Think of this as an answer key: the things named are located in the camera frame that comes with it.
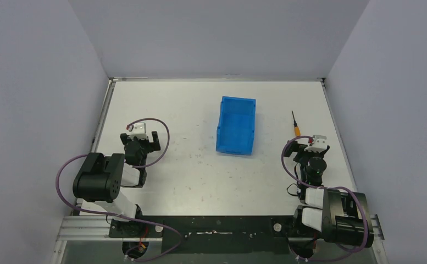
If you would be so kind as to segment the orange handled screwdriver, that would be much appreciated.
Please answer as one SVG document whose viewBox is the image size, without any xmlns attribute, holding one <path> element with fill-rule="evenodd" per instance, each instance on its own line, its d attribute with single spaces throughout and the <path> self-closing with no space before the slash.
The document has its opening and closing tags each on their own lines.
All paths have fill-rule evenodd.
<svg viewBox="0 0 427 264">
<path fill-rule="evenodd" d="M 299 128 L 299 126 L 298 126 L 298 124 L 296 122 L 296 119 L 295 119 L 295 114 L 294 114 L 293 111 L 291 111 L 291 113 L 292 113 L 292 118 L 293 118 L 293 129 L 294 129 L 294 132 L 295 132 L 295 136 L 296 137 L 301 136 L 300 128 Z"/>
</svg>

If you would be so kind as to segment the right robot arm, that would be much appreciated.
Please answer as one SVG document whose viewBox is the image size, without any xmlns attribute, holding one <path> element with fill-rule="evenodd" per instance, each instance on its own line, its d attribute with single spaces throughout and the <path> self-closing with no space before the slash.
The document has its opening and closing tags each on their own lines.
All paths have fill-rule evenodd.
<svg viewBox="0 0 427 264">
<path fill-rule="evenodd" d="M 282 159 L 292 157 L 295 162 L 293 171 L 286 168 L 285 172 L 295 180 L 294 196 L 301 202 L 290 220 L 289 233 L 321 238 L 348 252 L 371 247 L 374 231 L 365 194 L 324 186 L 328 167 L 324 156 L 330 147 L 323 139 L 306 139 L 306 144 L 288 141 L 281 154 Z"/>
</svg>

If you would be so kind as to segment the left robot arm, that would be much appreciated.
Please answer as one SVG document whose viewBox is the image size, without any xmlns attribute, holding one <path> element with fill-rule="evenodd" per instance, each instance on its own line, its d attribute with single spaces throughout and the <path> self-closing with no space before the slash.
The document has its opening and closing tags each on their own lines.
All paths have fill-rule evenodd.
<svg viewBox="0 0 427 264">
<path fill-rule="evenodd" d="M 121 188 L 142 188 L 146 182 L 149 153 L 160 151 L 156 131 L 149 140 L 145 132 L 122 133 L 124 153 L 105 156 L 92 152 L 86 156 L 73 182 L 73 194 L 113 213 L 109 235 L 114 238 L 141 237 L 148 225 L 140 219 L 139 205 L 131 202 Z"/>
</svg>

